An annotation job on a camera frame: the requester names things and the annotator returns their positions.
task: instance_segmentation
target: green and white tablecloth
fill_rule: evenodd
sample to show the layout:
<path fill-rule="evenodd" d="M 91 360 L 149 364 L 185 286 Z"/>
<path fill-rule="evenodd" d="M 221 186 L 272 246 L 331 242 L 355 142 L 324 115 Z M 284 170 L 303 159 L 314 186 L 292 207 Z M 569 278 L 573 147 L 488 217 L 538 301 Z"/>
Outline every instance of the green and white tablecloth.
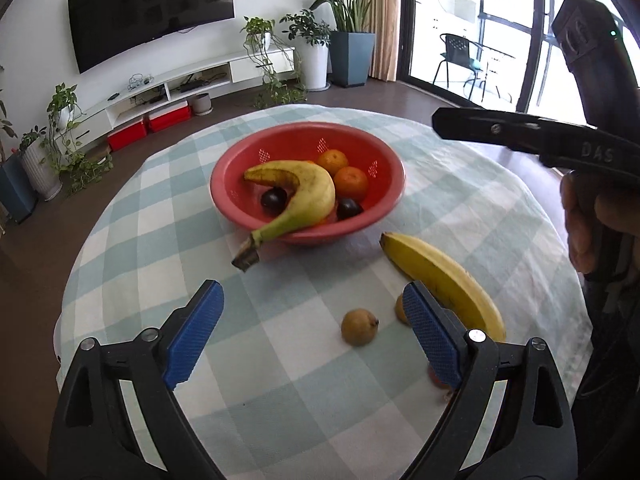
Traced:
<path fill-rule="evenodd" d="M 404 163 L 404 198 L 383 221 L 336 243 L 266 246 L 262 262 L 241 274 L 230 262 L 247 233 L 213 206 L 211 171 L 239 139 L 294 121 L 348 124 L 384 140 Z M 417 235 L 471 272 L 500 309 L 508 341 L 545 338 L 573 399 L 591 325 L 578 277 L 524 184 L 423 124 L 310 105 L 217 124 L 146 160 L 105 209 L 69 277 L 59 384 L 83 338 L 130 340 L 162 325 L 212 278 L 223 285 L 225 311 L 175 395 L 223 473 L 397 479 L 445 404 L 411 329 L 394 316 L 406 280 L 378 245 L 387 230 Z M 359 307 L 379 317 L 380 332 L 353 349 L 340 322 Z M 126 388 L 140 445 L 158 463 L 133 398 Z M 481 456 L 498 406 L 494 397 L 468 462 Z"/>

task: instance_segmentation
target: silver bolt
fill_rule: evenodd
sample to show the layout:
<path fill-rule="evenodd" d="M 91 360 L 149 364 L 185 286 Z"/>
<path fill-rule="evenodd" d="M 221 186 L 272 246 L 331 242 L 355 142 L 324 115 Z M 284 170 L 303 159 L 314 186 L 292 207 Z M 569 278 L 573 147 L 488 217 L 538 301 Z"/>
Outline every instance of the silver bolt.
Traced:
<path fill-rule="evenodd" d="M 142 335 L 140 337 L 142 338 L 142 341 L 146 341 L 147 343 L 155 341 L 158 338 L 158 329 L 147 328 L 142 331 Z"/>
<path fill-rule="evenodd" d="M 80 348 L 82 350 L 91 350 L 95 346 L 95 339 L 93 337 L 88 337 L 87 339 L 83 339 L 80 343 Z"/>
<path fill-rule="evenodd" d="M 546 350 L 546 343 L 539 337 L 535 337 L 531 340 L 531 346 L 536 350 Z"/>
<path fill-rule="evenodd" d="M 475 341 L 476 343 L 481 343 L 486 339 L 486 334 L 482 330 L 478 330 L 477 328 L 473 330 L 469 330 L 469 339 L 471 341 Z"/>

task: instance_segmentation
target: banana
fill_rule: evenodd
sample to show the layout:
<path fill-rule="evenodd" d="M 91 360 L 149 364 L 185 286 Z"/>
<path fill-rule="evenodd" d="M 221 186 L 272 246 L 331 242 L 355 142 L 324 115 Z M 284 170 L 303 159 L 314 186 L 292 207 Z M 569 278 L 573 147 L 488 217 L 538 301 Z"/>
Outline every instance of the banana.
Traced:
<path fill-rule="evenodd" d="M 317 164 L 300 160 L 272 160 L 246 170 L 244 179 L 263 186 L 296 190 L 282 214 L 253 231 L 231 262 L 244 272 L 260 261 L 257 249 L 263 243 L 318 224 L 329 216 L 335 206 L 334 181 Z"/>
<path fill-rule="evenodd" d="M 382 233 L 380 246 L 402 272 L 412 280 L 423 282 L 468 329 L 479 328 L 494 341 L 505 340 L 500 311 L 479 283 L 456 261 L 418 238 L 398 233 Z"/>

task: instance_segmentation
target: black tv screen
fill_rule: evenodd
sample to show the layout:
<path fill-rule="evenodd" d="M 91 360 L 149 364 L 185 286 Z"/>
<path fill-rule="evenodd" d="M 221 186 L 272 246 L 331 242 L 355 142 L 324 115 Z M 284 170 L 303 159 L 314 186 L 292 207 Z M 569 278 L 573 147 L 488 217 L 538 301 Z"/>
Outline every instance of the black tv screen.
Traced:
<path fill-rule="evenodd" d="M 80 72 L 147 41 L 234 17 L 233 0 L 68 0 Z"/>

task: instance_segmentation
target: red bowl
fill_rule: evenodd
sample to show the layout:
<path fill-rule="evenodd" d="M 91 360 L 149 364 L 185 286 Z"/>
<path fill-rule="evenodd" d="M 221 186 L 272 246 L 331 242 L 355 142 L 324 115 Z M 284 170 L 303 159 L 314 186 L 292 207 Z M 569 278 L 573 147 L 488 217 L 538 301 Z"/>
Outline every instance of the red bowl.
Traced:
<path fill-rule="evenodd" d="M 229 148 L 213 169 L 211 197 L 229 220 L 253 231 L 273 218 L 260 206 L 267 189 L 246 182 L 242 175 L 268 160 L 316 160 L 326 150 L 340 150 L 349 164 L 367 173 L 369 193 L 361 203 L 364 212 L 327 222 L 281 238 L 295 244 L 319 244 L 354 233 L 384 218 L 404 191 L 404 168 L 393 150 L 379 138 L 350 126 L 333 123 L 291 123 L 257 132 Z"/>

